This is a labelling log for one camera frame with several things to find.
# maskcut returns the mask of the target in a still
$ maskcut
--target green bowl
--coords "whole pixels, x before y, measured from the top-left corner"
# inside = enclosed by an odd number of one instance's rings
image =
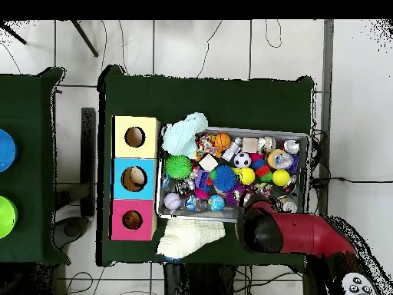
[[[15,205],[9,199],[0,196],[0,239],[11,233],[17,217]]]

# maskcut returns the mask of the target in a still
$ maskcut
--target yellow ball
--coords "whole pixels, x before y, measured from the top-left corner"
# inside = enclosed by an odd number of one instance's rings
[[[249,167],[240,168],[239,179],[240,179],[240,182],[245,185],[248,185],[248,184],[251,184],[252,182],[254,182],[255,173],[254,173],[253,169],[251,169]]]
[[[273,182],[280,187],[284,187],[288,183],[290,178],[291,177],[286,170],[277,170],[273,173]]]

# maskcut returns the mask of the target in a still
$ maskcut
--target green table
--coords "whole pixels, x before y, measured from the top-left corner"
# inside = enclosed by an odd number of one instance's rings
[[[210,126],[309,134],[313,81],[253,79],[182,79],[164,76],[125,76],[108,66],[98,82],[100,92],[97,179],[97,264],[111,261],[161,262],[155,254],[167,220],[158,220],[152,241],[109,241],[108,211],[111,167],[111,116],[155,117],[174,123],[193,112],[203,112]],[[301,254],[250,254],[236,239],[234,224],[225,223],[226,236],[183,259],[186,263],[284,264],[303,270]]]
[[[51,241],[54,219],[52,90],[64,71],[37,76],[0,75],[0,128],[14,139],[18,156],[0,173],[0,195],[18,208],[14,230],[0,240],[0,262],[67,264]]]

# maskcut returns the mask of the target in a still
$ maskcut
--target blue box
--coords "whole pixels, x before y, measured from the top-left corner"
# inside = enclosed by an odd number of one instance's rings
[[[156,161],[154,159],[115,158],[114,159],[114,199],[153,200],[156,184]],[[129,167],[139,167],[144,172],[145,185],[138,191],[129,191],[121,183],[123,172]]]

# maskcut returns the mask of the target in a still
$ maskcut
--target blue container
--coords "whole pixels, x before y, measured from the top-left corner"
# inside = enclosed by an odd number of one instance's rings
[[[12,137],[0,129],[0,172],[9,168],[16,157],[16,146]]]

